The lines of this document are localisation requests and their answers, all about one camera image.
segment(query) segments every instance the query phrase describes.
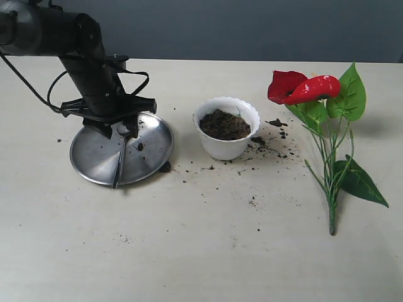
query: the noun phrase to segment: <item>white table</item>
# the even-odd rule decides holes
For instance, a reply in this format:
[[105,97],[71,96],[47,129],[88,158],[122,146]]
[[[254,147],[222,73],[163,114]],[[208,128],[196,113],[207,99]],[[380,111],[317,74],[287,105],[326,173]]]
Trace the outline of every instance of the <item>white table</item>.
[[[63,71],[56,58],[11,60],[42,95]],[[173,171],[112,191],[70,164],[81,119],[54,114],[1,62],[0,301],[403,301],[403,65],[357,64],[368,104],[355,158],[390,209],[345,196],[335,237],[302,162],[314,145],[266,97],[273,70],[338,77],[348,66],[131,60],[174,130]],[[127,90],[143,80],[122,79]],[[65,77],[53,99],[78,96]],[[286,140],[264,122],[259,132],[288,158],[211,159],[191,115],[215,96],[288,123]]]

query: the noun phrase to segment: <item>spoon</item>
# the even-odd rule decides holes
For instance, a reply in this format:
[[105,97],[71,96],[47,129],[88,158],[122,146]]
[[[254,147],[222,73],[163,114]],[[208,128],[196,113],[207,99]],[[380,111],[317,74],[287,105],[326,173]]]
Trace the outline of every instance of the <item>spoon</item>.
[[116,167],[115,176],[113,178],[112,189],[116,189],[118,186],[118,182],[123,175],[123,167],[125,165],[125,155],[126,155],[126,144],[128,140],[128,136],[131,134],[130,130],[128,130],[123,124],[118,125],[118,133],[121,137],[123,137],[122,147],[120,148],[118,165]]

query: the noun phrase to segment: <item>red flower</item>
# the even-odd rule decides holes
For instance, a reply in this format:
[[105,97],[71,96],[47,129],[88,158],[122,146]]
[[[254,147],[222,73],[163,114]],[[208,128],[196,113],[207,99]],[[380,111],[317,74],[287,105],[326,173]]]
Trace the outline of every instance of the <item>red flower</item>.
[[340,82],[331,75],[308,79],[295,71],[274,71],[267,95],[270,101],[277,104],[295,105],[334,98],[339,92]]

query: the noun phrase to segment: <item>black robotic arm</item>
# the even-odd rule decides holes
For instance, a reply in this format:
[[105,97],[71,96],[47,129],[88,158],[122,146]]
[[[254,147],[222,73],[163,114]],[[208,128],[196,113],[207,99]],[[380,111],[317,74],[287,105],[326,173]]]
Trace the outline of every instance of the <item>black robotic arm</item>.
[[[65,117],[83,117],[84,126],[108,138],[112,135],[111,125],[121,121],[136,137],[138,113],[156,112],[155,99],[137,96],[147,85],[148,74],[127,71],[126,56],[107,57],[101,28],[87,14],[64,12],[51,1],[43,8],[37,5],[39,2],[41,0],[28,3],[14,0],[0,6],[2,59],[30,87],[6,55],[58,57],[66,69],[64,74],[70,75],[82,98],[62,103],[58,108],[50,104],[49,91],[46,104]],[[133,93],[127,94],[118,76],[120,72],[140,74],[146,76],[146,80]]]

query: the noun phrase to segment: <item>white plastic cup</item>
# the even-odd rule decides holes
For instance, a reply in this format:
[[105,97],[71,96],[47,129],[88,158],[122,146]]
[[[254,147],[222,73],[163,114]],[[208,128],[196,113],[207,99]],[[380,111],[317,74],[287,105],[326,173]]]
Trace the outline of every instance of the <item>white plastic cup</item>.
[[[216,109],[243,118],[251,126],[250,134],[239,140],[217,140],[208,136],[200,129],[200,120],[205,115],[213,113]],[[240,156],[260,126],[259,114],[252,105],[240,99],[230,97],[209,99],[207,102],[199,105],[193,113],[193,121],[200,134],[203,148],[211,157],[219,160],[232,160]]]

